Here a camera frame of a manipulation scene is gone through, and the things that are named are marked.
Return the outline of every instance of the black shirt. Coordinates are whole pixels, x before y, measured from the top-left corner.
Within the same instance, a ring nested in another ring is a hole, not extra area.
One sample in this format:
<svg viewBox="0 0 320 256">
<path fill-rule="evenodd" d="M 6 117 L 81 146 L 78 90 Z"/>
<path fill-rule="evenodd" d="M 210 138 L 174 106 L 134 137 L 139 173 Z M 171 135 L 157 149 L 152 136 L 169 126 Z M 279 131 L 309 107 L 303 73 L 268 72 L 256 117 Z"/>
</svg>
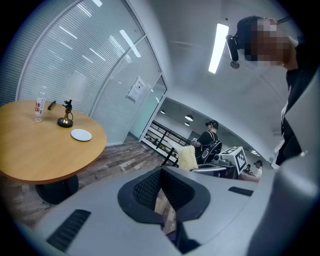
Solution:
<svg viewBox="0 0 320 256">
<path fill-rule="evenodd" d="M 218 136 L 213 131 L 205 131 L 198 138 L 197 142 L 200 142 L 201 145 L 210 145 L 212 142 L 218 140 Z M 202 154 L 201 146 L 195 148 L 195 157 L 199 157 Z"/>
<path fill-rule="evenodd" d="M 286 73 L 286 82 L 288 84 L 288 89 L 291 87 L 291 92 L 288 97 L 288 105 L 285 113 L 290 110 L 308 87 L 318 68 L 318 61 L 315 57 L 313 47 L 305 43 L 303 37 L 299 37 L 298 41 L 299 45 L 295 48 L 298 69 L 288 70 Z M 297 137 L 287 122 L 286 117 L 284 117 L 283 124 L 281 126 L 281 133 L 283 134 L 284 144 L 279 150 L 279 154 L 275 162 L 277 165 L 281 165 L 285 160 L 295 157 L 301 153 Z"/>
</svg>

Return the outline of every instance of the person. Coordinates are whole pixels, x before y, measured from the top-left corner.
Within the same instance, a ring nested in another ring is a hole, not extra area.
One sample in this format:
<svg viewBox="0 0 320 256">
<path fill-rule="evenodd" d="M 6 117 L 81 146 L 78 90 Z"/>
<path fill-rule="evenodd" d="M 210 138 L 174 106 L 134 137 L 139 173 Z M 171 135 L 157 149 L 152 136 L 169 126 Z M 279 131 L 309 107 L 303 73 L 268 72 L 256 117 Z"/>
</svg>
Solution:
<svg viewBox="0 0 320 256">
<path fill-rule="evenodd" d="M 248 164 L 243 171 L 244 171 L 246 174 L 249 174 L 249 173 L 251 172 L 250 167 L 251 167 L 251 164 Z"/>
<path fill-rule="evenodd" d="M 254 163 L 255 167 L 257 168 L 255 171 L 253 171 L 253 175 L 257 178 L 261 178 L 262 176 L 262 161 L 258 160 Z"/>
<path fill-rule="evenodd" d="M 286 81 L 289 97 L 286 114 L 305 91 L 318 66 L 316 49 L 304 40 L 298 41 L 287 35 L 276 20 L 249 16 L 237 23 L 237 49 L 244 52 L 247 61 L 260 62 L 271 66 L 281 66 L 287 70 Z M 282 143 L 279 145 L 276 164 L 301 153 L 298 140 L 286 117 L 281 123 Z"/>
<path fill-rule="evenodd" d="M 191 141 L 191 145 L 195 147 L 195 158 L 198 164 L 203 164 L 201 157 L 206 146 L 218 141 L 217 130 L 219 123 L 216 120 L 211 120 L 205 123 L 207 130 L 201 134 L 197 141 Z"/>
</svg>

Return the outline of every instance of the water bottle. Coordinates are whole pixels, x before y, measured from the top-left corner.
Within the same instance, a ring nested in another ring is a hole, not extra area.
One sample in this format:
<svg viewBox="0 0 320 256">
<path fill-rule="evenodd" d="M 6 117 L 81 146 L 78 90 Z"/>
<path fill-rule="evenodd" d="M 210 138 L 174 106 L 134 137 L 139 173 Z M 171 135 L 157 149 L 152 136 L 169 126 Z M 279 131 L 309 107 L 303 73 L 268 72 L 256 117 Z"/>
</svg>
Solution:
<svg viewBox="0 0 320 256">
<path fill-rule="evenodd" d="M 34 113 L 35 113 L 35 121 L 36 122 L 41 122 L 42 121 L 42 117 L 44 115 L 44 110 L 45 110 L 45 101 L 46 101 L 46 86 L 42 86 L 41 91 L 39 91 L 38 93 L 38 97 L 36 99 L 36 103 L 35 103 L 35 109 L 34 109 Z"/>
</svg>

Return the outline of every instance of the table base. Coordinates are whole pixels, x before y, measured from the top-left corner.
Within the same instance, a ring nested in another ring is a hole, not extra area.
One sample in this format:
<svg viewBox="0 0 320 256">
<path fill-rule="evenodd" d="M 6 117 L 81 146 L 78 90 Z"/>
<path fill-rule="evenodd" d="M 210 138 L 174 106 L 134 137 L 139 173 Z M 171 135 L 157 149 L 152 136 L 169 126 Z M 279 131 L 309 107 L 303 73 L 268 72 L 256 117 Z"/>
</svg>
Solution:
<svg viewBox="0 0 320 256">
<path fill-rule="evenodd" d="M 54 183 L 35 185 L 38 195 L 47 203 L 57 205 L 78 191 L 77 175 Z"/>
</svg>

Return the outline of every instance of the round ceiling lamp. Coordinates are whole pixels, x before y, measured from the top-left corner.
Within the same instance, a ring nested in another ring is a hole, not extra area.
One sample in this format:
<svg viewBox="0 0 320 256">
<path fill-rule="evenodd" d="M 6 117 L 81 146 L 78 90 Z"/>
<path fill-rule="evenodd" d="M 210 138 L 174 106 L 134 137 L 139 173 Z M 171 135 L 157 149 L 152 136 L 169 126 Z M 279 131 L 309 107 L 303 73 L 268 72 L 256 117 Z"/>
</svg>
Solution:
<svg viewBox="0 0 320 256">
<path fill-rule="evenodd" d="M 193 121 L 194 120 L 194 117 L 192 115 L 190 115 L 190 114 L 187 114 L 185 116 L 185 118 L 188 119 L 189 121 Z"/>
</svg>

